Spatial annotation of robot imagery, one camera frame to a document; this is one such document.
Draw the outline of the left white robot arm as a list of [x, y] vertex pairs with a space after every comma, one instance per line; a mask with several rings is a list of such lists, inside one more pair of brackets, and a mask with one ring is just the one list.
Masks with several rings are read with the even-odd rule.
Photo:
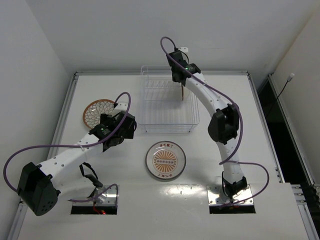
[[89, 131], [78, 143], [38, 165], [26, 164], [20, 175], [17, 193], [36, 216], [49, 212], [62, 192], [59, 182], [87, 160], [133, 139], [136, 118], [120, 111], [114, 116], [102, 115], [100, 124]]

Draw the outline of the grey rimmed sunburst plate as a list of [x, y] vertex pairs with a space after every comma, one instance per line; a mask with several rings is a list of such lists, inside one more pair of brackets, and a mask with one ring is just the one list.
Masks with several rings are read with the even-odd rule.
[[153, 144], [145, 155], [148, 173], [161, 181], [173, 181], [185, 170], [187, 158], [184, 150], [172, 141]]

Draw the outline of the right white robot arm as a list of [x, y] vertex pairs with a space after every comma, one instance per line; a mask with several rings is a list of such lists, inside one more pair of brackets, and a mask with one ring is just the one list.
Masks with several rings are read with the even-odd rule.
[[232, 199], [248, 185], [237, 154], [241, 134], [237, 105], [223, 100], [210, 89], [199, 67], [188, 63], [184, 54], [180, 49], [174, 48], [167, 56], [172, 80], [192, 92], [208, 111], [211, 120], [207, 131], [218, 146], [223, 165], [222, 189], [225, 196]]

